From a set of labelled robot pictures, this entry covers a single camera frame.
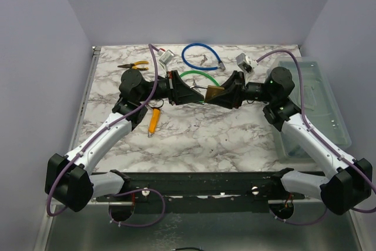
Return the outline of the green cable lock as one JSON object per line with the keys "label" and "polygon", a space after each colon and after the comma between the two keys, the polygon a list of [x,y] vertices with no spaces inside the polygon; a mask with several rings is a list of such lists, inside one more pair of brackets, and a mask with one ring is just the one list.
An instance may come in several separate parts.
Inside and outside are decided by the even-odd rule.
{"label": "green cable lock", "polygon": [[214,79],[214,77],[212,77],[212,76],[210,76],[210,75],[208,75],[208,74],[206,74],[206,73],[204,73],[202,71],[195,71],[195,70],[193,70],[193,71],[186,71],[186,72],[181,73],[179,75],[179,77],[180,77],[180,79],[183,79],[185,76],[189,76],[189,75],[202,76],[202,77],[208,79],[210,82],[214,83],[214,86],[220,86],[219,83],[218,83],[218,81],[216,81]]}

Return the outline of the brass padlock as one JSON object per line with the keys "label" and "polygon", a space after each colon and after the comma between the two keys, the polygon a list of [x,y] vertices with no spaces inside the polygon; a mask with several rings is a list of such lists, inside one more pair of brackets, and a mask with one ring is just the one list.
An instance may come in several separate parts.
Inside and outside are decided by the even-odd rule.
{"label": "brass padlock", "polygon": [[221,86],[200,86],[200,85],[192,85],[190,89],[204,89],[206,90],[206,94],[203,100],[199,101],[199,103],[205,103],[209,99],[215,97],[216,95],[220,94],[224,91],[224,88]]}

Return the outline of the blue cable lock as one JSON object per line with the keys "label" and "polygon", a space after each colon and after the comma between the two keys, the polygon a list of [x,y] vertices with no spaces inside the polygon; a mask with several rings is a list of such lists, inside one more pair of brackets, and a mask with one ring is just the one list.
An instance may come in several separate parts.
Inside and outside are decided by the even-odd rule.
{"label": "blue cable lock", "polygon": [[[203,55],[207,61],[200,66]],[[197,71],[225,71],[226,67],[219,54],[209,45],[204,43],[190,43],[182,49],[182,61],[190,68]]]}

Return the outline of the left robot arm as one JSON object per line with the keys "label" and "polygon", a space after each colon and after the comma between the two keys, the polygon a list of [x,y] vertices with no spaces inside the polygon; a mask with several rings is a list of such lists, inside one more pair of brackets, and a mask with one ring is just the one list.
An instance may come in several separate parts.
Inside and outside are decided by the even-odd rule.
{"label": "left robot arm", "polygon": [[184,83],[177,71],[166,77],[158,75],[148,82],[135,69],[121,76],[119,99],[104,123],[81,145],[48,161],[45,192],[48,201],[55,199],[74,212],[82,210],[90,200],[112,195],[126,200],[130,195],[129,178],[117,170],[96,175],[93,170],[109,150],[130,134],[145,117],[151,100],[168,99],[173,105],[199,102],[203,95]]}

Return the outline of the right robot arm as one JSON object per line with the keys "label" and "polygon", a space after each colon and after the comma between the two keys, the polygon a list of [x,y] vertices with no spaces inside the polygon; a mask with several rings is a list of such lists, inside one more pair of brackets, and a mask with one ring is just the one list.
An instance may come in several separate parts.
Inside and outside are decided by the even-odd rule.
{"label": "right robot arm", "polygon": [[266,103],[263,113],[268,123],[296,141],[323,171],[323,176],[316,176],[285,169],[271,183],[271,194],[284,199],[300,193],[342,215],[371,196],[372,165],[347,154],[317,130],[289,98],[294,87],[292,74],[284,67],[274,68],[264,83],[246,83],[244,74],[235,71],[215,93],[208,91],[205,101],[227,109],[239,108],[243,101]]}

